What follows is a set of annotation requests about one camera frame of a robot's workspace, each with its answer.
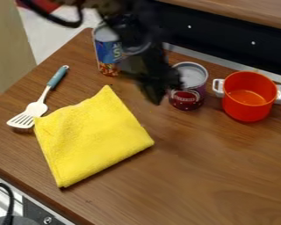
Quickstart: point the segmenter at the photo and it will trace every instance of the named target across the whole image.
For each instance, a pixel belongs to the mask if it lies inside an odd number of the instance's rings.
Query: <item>drawer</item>
[[[183,38],[190,46],[216,47],[253,64],[281,66],[281,30],[169,4],[161,4],[160,11],[174,42]]]

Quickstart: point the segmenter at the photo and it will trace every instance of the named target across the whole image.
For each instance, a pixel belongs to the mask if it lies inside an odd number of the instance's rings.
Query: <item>small can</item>
[[[118,76],[118,63],[122,58],[119,36],[105,23],[99,24],[92,35],[99,71],[106,76]]]
[[[169,102],[184,111],[202,106],[208,78],[207,70],[195,62],[180,62],[173,68],[178,70],[183,87],[182,90],[169,91]]]

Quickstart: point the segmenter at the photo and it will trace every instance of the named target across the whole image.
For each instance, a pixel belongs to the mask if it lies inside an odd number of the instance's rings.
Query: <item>microfiber cloth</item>
[[[109,86],[95,97],[35,118],[35,134],[59,187],[68,187],[154,141]]]

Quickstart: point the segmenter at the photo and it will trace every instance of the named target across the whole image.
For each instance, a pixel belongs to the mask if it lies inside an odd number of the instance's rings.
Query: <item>wooden countertop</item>
[[[86,29],[0,96],[0,177],[76,224],[281,225],[281,105],[267,120],[243,124],[208,94],[182,112],[167,99],[151,105],[133,83],[97,72]],[[176,53],[171,63],[198,62],[215,77],[233,71]],[[155,140],[155,146],[96,176],[58,189],[34,134],[5,122],[38,99],[52,74],[71,68],[47,99],[49,112],[112,88]]]
[[[281,0],[159,0],[281,29]]]

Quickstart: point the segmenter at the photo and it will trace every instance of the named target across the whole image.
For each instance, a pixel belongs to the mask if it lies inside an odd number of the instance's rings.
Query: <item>can lid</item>
[[[119,36],[107,25],[102,25],[96,29],[95,39],[101,42],[111,42],[118,41]]]
[[[197,63],[181,62],[174,66],[181,75],[181,81],[185,89],[197,87],[206,82],[207,71]]]

